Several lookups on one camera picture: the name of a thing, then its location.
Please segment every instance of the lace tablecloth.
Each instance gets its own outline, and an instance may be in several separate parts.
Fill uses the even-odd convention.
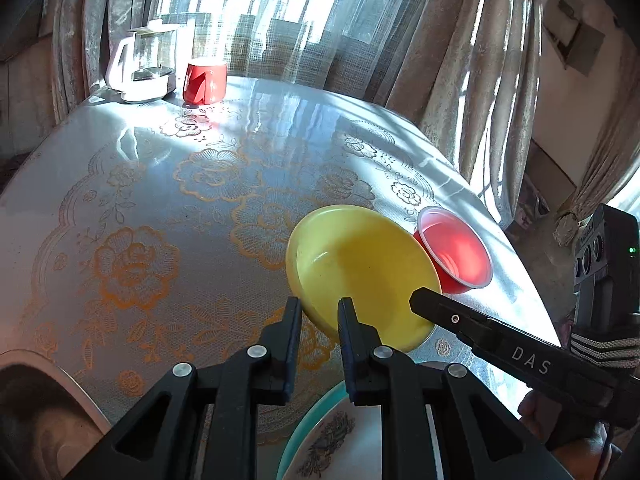
[[[290,232],[339,203],[411,232],[426,205],[456,212],[495,266],[459,300],[558,342],[501,230],[413,125],[344,96],[230,78],[223,102],[196,109],[103,89],[28,158],[0,198],[0,350],[43,354],[116,422],[175,362],[220,362],[279,319]],[[527,391],[439,328],[412,357],[467,364],[511,410]],[[306,319],[299,360],[293,401],[260,412],[260,442],[287,437],[342,380],[338,347]]]

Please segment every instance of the beige curtain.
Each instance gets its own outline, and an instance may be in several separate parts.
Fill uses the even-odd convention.
[[[426,0],[397,78],[375,99],[418,125],[502,227],[529,149],[540,24],[540,0]]]
[[[130,28],[146,23],[145,2],[45,0],[43,14],[52,19],[51,86],[56,123],[104,85],[110,49]]]
[[[424,0],[153,0],[153,17],[193,28],[183,57],[228,73],[371,101]]]
[[[569,245],[578,222],[589,217],[599,203],[614,197],[640,166],[640,56],[626,34],[618,71],[616,97],[598,133],[587,171],[556,225],[554,238],[560,246]]]

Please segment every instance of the red mug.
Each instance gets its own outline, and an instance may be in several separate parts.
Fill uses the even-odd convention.
[[[189,105],[210,105],[226,94],[226,62],[210,57],[192,59],[184,78],[182,98]]]

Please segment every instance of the glass kettle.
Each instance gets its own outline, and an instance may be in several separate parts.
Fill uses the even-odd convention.
[[[141,103],[160,99],[175,90],[177,23],[152,20],[132,28],[132,36],[114,46],[106,83],[122,92],[123,101]]]

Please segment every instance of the red plastic cup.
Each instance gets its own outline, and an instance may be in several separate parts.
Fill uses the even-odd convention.
[[[210,105],[226,94],[226,62],[200,57],[192,59],[184,78],[182,98],[189,105]]]
[[[431,258],[443,292],[462,294],[491,282],[494,268],[484,243],[451,211],[437,206],[422,209],[414,238]]]

